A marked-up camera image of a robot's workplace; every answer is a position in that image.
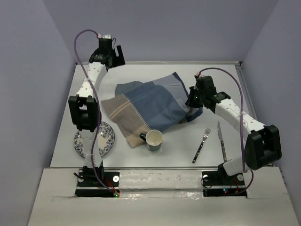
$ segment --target fork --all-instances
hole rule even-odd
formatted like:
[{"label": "fork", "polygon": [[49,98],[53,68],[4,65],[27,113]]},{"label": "fork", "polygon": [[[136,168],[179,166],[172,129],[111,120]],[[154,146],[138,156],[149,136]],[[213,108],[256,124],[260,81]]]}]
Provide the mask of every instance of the fork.
[{"label": "fork", "polygon": [[199,152],[201,151],[201,149],[202,149],[202,147],[203,147],[205,141],[207,140],[207,138],[208,138],[210,132],[211,132],[211,129],[210,129],[210,128],[207,128],[206,131],[205,131],[205,133],[203,134],[202,142],[201,142],[200,146],[198,147],[197,153],[196,153],[196,155],[194,156],[194,158],[193,158],[193,160],[192,160],[192,163],[195,163],[195,162],[196,162],[196,160],[197,160],[197,158],[198,158],[198,154],[199,154]]}]

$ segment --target fork handle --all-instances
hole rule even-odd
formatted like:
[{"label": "fork handle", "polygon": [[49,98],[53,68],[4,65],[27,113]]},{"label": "fork handle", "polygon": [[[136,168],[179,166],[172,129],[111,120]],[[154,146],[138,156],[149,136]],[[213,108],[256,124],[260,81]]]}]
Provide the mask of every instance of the fork handle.
[{"label": "fork handle", "polygon": [[195,163],[195,162],[196,162],[196,160],[197,160],[197,158],[198,158],[198,154],[200,153],[200,151],[201,151],[203,145],[204,145],[204,141],[202,141],[202,143],[201,143],[200,146],[198,147],[197,153],[196,153],[196,155],[194,156],[194,158],[193,158],[193,160],[192,160],[192,163]]}]

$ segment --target patterned plate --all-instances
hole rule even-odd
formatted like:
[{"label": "patterned plate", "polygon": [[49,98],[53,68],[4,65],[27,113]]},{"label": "patterned plate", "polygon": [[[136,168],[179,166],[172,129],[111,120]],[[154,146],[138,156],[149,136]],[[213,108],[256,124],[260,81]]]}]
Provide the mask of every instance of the patterned plate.
[{"label": "patterned plate", "polygon": [[[104,156],[112,149],[115,142],[115,133],[108,123],[103,121],[100,123],[97,141],[99,146],[99,153],[101,156]],[[83,139],[80,137],[79,131],[76,132],[74,137],[74,149],[77,154],[84,158]]]}]

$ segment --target mug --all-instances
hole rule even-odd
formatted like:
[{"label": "mug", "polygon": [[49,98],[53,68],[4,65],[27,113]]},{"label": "mug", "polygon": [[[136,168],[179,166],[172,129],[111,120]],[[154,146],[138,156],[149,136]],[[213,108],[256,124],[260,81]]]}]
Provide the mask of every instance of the mug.
[{"label": "mug", "polygon": [[152,152],[159,150],[163,141],[162,133],[155,129],[152,129],[147,134],[141,133],[139,137],[146,141],[148,149]]}]

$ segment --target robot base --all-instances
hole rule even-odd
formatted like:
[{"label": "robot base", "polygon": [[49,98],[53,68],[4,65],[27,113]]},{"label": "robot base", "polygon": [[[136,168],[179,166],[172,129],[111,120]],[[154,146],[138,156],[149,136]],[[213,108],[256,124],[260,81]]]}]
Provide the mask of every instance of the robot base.
[{"label": "robot base", "polygon": [[[244,176],[240,173],[226,178],[221,177],[218,171],[202,171],[202,175],[204,197],[234,195],[235,192],[240,192],[245,188]],[[243,192],[237,196],[246,195],[247,193]]]},{"label": "robot base", "polygon": [[[81,169],[79,170],[79,176],[83,176],[83,171]],[[119,193],[119,176],[119,172],[106,171],[104,172],[104,180],[102,180],[102,182],[110,188],[110,185],[106,180],[108,178],[116,191]],[[86,179],[78,178],[75,195],[77,197],[116,197],[111,191],[108,191],[105,187],[103,187],[95,177]]]}]

